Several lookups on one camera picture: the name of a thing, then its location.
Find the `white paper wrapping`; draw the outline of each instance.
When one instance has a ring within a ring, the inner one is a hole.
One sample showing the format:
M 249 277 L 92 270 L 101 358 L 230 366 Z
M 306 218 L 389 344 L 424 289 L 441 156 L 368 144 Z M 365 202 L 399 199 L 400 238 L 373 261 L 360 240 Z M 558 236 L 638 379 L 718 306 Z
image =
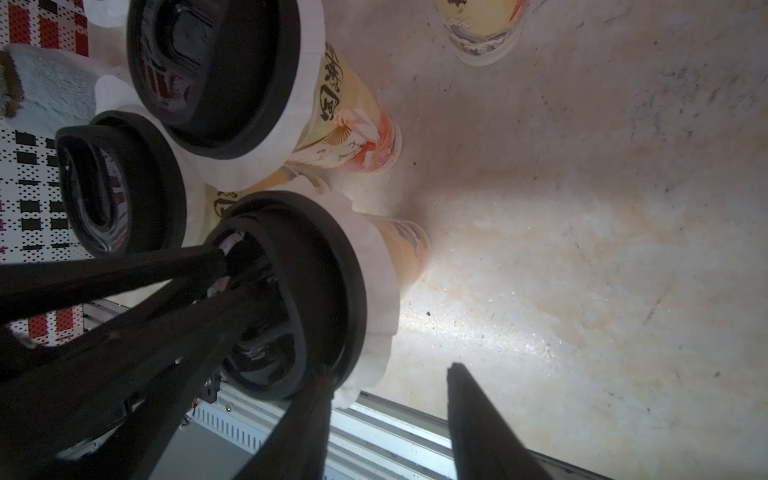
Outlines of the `white paper wrapping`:
M 100 27 L 121 27 L 128 18 L 129 0 L 83 0 L 85 17 Z
M 376 386 L 386 371 L 392 337 L 397 333 L 400 321 L 400 287 L 395 267 L 379 231 L 363 215 L 352 210 L 352 201 L 344 194 L 319 195 L 305 177 L 271 190 L 292 191 L 317 202 L 333 215 L 357 255 L 368 303 L 366 338 L 352 374 L 336 390 L 332 404 L 333 408 L 348 408 L 362 389 Z

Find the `black plastic part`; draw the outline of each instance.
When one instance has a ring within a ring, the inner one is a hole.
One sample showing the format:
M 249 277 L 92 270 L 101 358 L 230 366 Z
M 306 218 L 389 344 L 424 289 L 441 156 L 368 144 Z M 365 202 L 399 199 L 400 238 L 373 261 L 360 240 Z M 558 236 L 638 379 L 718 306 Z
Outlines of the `black plastic part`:
M 4 285 L 0 290 L 2 314 L 12 319 L 23 319 L 51 312 L 68 306 L 85 303 L 92 299 L 105 298 L 162 282 L 175 276 L 183 277 L 188 283 L 196 280 L 196 270 L 204 270 L 214 275 L 214 280 L 223 272 L 218 272 L 217 265 L 223 264 L 220 250 L 210 247 L 189 247 L 181 250 L 158 250 L 155 252 L 135 253 L 129 257 L 101 257 L 91 260 L 74 260 L 67 263 L 18 263 L 5 265 L 2 269 Z M 197 289 L 190 286 L 192 298 L 181 299 L 182 304 L 191 303 L 205 294 L 207 285 Z M 175 305 L 170 298 L 155 293 L 151 298 L 162 298 L 162 302 Z M 147 301 L 142 306 L 150 306 Z M 159 314 L 157 310 L 145 312 Z M 114 325 L 117 320 L 110 320 Z
M 258 453 L 235 480 L 320 480 L 331 423 L 333 376 L 318 372 L 301 389 Z
M 218 372 L 212 374 L 206 379 L 197 398 L 204 402 L 213 403 L 218 398 L 219 388 L 221 387 L 221 375 Z
M 266 282 L 272 300 L 224 361 L 227 381 L 258 399 L 287 399 L 327 367 L 339 387 L 359 358 L 367 315 L 362 271 L 339 224 L 306 197 L 267 191 L 233 205 L 207 242 L 234 233 L 243 240 L 227 255 L 229 288 Z
M 188 151 L 244 155 L 272 131 L 299 64 L 296 0 L 133 0 L 127 53 L 144 106 Z
M 61 196 L 95 257 L 180 247 L 187 200 L 176 157 L 144 117 L 120 111 L 56 134 Z
M 448 427 L 458 480 L 551 480 L 523 446 L 467 367 L 448 369 Z

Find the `cylindrical container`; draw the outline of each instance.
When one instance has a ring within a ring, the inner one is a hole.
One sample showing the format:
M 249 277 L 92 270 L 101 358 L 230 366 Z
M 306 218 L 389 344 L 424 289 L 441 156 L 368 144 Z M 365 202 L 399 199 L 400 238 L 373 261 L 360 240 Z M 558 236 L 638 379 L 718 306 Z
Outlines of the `cylindrical container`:
M 207 240 L 227 264 L 208 296 L 247 283 L 258 292 L 260 312 L 222 363 L 229 383 L 257 399 L 289 399 L 320 366 L 338 388 L 360 362 L 370 362 L 367 333 L 379 332 L 382 319 L 368 301 L 366 258 L 358 258 L 354 241 L 334 212 L 301 194 L 258 192 L 232 206 Z M 386 273 L 376 292 L 385 290 Z M 396 293 L 377 300 L 399 303 Z
M 146 117 L 105 111 L 59 130 L 56 149 L 65 209 L 91 255 L 197 244 L 203 182 Z
M 239 192 L 222 192 L 210 185 L 205 186 L 205 219 L 203 220 L 203 231 L 200 235 L 200 243 L 203 243 L 208 234 L 221 222 L 221 218 L 229 208 L 239 199 L 246 195 L 255 194 L 269 190 L 272 187 L 285 185 L 294 178 L 306 177 L 306 179 L 315 188 L 318 194 L 327 194 L 331 191 L 328 184 L 319 177 L 310 174 L 302 174 L 291 167 L 280 167 L 278 171 L 271 174 L 256 185 Z
M 361 173 L 394 165 L 402 150 L 399 125 L 328 43 L 315 99 L 290 163 Z
M 500 60 L 515 46 L 528 0 L 435 0 L 454 52 L 468 65 Z
M 392 266 L 395 267 L 400 294 L 408 291 L 429 265 L 432 244 L 427 233 L 409 220 L 362 214 L 379 231 Z
M 333 394 L 334 408 L 348 408 L 361 389 L 371 389 L 384 376 L 392 351 L 392 337 L 397 333 L 399 324 L 398 274 L 390 260 L 383 235 L 370 218 L 352 209 L 352 201 L 344 194 L 332 192 L 318 195 L 305 178 L 297 178 L 282 186 L 281 190 L 309 198 L 331 214 L 352 244 L 362 271 L 366 290 L 366 336 L 357 364 Z M 255 198 L 258 194 L 238 203 L 227 213 L 227 217 L 237 214 Z M 318 294 L 325 295 L 325 286 L 320 285 L 317 289 Z
M 397 125 L 326 47 L 320 0 L 134 0 L 127 45 L 141 102 L 221 191 L 289 157 L 373 172 L 401 150 Z

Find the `paper cup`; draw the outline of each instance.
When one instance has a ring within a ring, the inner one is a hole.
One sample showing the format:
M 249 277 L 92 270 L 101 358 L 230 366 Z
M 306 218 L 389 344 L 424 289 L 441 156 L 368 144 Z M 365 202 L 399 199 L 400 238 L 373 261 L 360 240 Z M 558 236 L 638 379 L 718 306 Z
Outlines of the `paper cup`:
M 515 46 L 528 0 L 435 0 L 458 58 L 490 65 Z
M 418 224 L 408 220 L 363 214 L 379 231 L 395 267 L 400 294 L 408 291 L 429 265 L 432 243 Z
M 400 127 L 328 43 L 314 98 L 289 163 L 359 173 L 394 165 L 402 150 Z
M 396 269 L 379 229 L 370 221 L 371 216 L 355 212 L 352 201 L 344 194 L 318 195 L 301 177 L 278 188 L 302 194 L 326 209 L 352 244 L 362 271 L 366 286 L 366 338 L 355 368 L 334 392 L 332 402 L 333 408 L 346 409 L 355 402 L 361 390 L 376 386 L 386 371 L 400 314 Z

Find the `black cup lid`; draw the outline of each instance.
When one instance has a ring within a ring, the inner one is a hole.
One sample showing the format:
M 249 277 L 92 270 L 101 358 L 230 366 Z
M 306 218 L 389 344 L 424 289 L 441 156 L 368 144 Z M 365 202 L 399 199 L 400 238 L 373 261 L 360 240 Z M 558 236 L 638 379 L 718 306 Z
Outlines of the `black cup lid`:
M 180 247 L 184 181 L 163 134 L 144 117 L 99 114 L 56 133 L 61 196 L 72 229 L 95 257 Z
M 357 364 L 368 303 L 357 255 L 323 207 L 286 191 L 251 194 L 208 236 L 226 255 L 227 288 L 257 283 L 264 311 L 224 360 L 227 381 L 263 400 L 288 399 L 328 367 L 334 388 Z
M 133 0 L 128 63 L 144 106 L 179 145 L 231 159 L 283 113 L 300 37 L 296 0 Z

